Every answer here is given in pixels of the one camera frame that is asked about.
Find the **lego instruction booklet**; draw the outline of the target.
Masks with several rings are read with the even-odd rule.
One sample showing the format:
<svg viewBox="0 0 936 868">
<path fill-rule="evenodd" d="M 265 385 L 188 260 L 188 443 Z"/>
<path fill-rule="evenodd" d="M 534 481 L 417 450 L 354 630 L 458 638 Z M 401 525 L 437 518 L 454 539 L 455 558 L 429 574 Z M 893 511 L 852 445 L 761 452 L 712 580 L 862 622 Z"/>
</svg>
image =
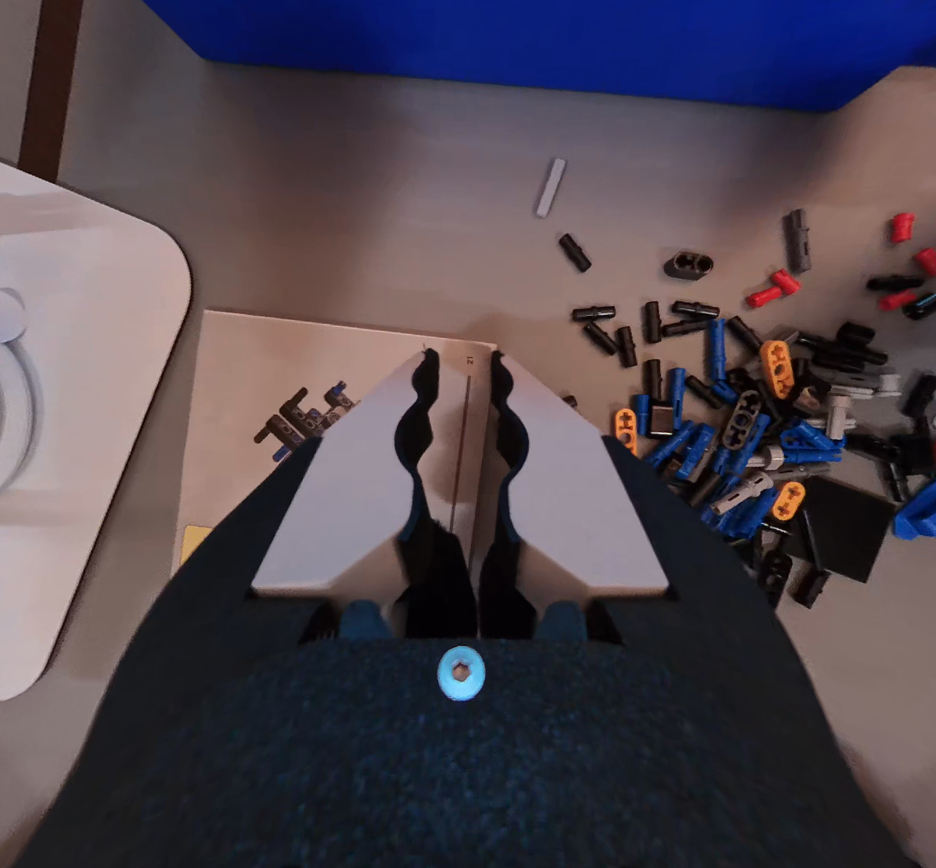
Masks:
<svg viewBox="0 0 936 868">
<path fill-rule="evenodd" d="M 431 517 L 471 562 L 494 345 L 211 310 L 198 340 L 173 571 L 289 455 L 282 424 L 298 432 L 298 418 L 282 407 L 330 429 L 426 349 L 439 356 L 439 388 L 418 472 Z"/>
</svg>

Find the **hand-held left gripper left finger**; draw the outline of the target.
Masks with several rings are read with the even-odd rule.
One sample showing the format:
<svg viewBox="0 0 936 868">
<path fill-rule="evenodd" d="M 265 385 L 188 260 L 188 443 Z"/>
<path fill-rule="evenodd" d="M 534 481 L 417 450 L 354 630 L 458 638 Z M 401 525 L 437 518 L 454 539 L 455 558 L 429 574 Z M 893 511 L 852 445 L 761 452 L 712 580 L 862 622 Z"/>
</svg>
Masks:
<svg viewBox="0 0 936 868">
<path fill-rule="evenodd" d="M 327 430 L 298 485 L 252 587 L 262 596 L 322 596 L 338 604 L 392 604 L 408 581 L 398 538 L 415 477 L 396 451 L 396 430 L 418 399 L 413 377 L 438 354 L 417 352 Z"/>
</svg>

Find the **clear acrylic stand support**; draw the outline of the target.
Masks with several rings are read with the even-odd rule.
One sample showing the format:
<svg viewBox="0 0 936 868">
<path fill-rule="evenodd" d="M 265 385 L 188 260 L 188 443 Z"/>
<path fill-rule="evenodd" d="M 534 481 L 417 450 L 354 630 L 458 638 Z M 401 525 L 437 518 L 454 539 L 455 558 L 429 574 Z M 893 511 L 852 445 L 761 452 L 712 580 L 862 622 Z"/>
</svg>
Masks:
<svg viewBox="0 0 936 868">
<path fill-rule="evenodd" d="M 1 289 L 1 491 L 33 458 L 41 427 L 39 384 L 22 344 L 27 316 L 19 294 Z"/>
</svg>

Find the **pile of lego pieces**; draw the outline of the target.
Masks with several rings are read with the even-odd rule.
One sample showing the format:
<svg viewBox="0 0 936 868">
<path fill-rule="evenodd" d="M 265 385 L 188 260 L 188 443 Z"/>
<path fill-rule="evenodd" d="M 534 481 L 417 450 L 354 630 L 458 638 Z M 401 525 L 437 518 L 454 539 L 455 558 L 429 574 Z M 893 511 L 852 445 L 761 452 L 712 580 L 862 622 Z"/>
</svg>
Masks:
<svg viewBox="0 0 936 868">
<path fill-rule="evenodd" d="M 876 331 L 846 320 L 832 336 L 794 326 L 766 337 L 739 315 L 698 300 L 640 311 L 647 348 L 704 336 L 705 371 L 665 370 L 638 357 L 629 326 L 612 331 L 612 304 L 569 318 L 640 390 L 612 412 L 612 463 L 650 480 L 655 504 L 672 493 L 739 558 L 773 607 L 814 607 L 828 581 L 870 580 L 887 535 L 934 539 L 934 372 L 906 387 Z"/>
</svg>

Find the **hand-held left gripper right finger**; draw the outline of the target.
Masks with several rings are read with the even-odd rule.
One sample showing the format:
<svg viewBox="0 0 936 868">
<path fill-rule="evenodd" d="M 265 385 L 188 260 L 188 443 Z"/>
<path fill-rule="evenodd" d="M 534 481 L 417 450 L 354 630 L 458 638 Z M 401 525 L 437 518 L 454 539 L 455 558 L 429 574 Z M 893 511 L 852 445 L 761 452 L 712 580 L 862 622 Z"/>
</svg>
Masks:
<svg viewBox="0 0 936 868">
<path fill-rule="evenodd" d="M 544 612 L 664 595 L 668 579 L 602 432 L 501 351 L 490 360 L 490 399 L 508 466 L 497 516 L 525 600 Z"/>
</svg>

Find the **light grey lego axle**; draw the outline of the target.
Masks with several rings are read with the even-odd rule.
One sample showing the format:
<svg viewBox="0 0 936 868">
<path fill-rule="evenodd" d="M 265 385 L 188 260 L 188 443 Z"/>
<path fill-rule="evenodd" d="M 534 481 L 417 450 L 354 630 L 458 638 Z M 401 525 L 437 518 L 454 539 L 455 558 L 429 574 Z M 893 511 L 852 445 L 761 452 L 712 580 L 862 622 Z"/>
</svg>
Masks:
<svg viewBox="0 0 936 868">
<path fill-rule="evenodd" d="M 551 160 L 533 211 L 537 219 L 542 220 L 549 217 L 565 176 L 566 165 L 567 160 L 564 158 L 554 158 Z"/>
</svg>

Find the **white stand base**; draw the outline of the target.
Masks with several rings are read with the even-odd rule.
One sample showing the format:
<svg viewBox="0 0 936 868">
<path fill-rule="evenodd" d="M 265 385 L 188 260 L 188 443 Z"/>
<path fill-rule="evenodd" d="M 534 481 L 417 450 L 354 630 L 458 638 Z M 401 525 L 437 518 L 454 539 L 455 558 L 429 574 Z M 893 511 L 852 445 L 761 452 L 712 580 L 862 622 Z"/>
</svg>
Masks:
<svg viewBox="0 0 936 868">
<path fill-rule="evenodd" d="M 168 232 L 6 162 L 2 289 L 26 310 L 35 454 L 1 497 L 1 698 L 43 674 L 188 311 Z"/>
</svg>

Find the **blue plastic bin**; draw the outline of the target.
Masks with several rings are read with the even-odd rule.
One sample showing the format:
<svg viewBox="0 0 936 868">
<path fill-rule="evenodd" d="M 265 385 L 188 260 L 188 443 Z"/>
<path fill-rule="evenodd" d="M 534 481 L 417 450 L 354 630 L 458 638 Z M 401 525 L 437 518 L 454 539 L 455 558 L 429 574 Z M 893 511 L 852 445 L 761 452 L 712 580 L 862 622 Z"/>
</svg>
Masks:
<svg viewBox="0 0 936 868">
<path fill-rule="evenodd" d="M 141 0 L 200 57 L 802 112 L 934 65 L 935 0 Z"/>
</svg>

